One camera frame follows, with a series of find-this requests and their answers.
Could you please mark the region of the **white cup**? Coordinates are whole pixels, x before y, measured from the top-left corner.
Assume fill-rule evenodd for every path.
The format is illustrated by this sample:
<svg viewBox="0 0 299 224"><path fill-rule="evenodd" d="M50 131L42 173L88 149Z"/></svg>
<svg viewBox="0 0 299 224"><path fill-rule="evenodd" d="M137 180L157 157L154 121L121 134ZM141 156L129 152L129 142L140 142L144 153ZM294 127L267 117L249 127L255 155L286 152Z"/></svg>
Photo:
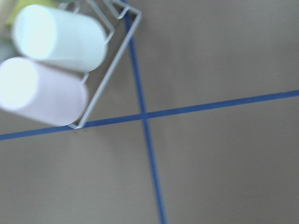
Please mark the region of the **white cup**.
<svg viewBox="0 0 299 224"><path fill-rule="evenodd" d="M90 72L106 58L103 26L93 17L42 5L24 7L11 36L19 53L76 72Z"/></svg>

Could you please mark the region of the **pink cup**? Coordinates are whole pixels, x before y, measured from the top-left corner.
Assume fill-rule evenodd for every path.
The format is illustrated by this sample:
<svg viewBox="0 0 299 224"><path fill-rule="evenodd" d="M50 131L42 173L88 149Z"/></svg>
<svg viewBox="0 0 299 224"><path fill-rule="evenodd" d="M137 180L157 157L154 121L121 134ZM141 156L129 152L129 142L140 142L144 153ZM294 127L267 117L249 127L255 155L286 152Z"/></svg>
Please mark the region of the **pink cup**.
<svg viewBox="0 0 299 224"><path fill-rule="evenodd" d="M87 86L74 73L24 57L0 64L0 108L52 126L66 126L84 113Z"/></svg>

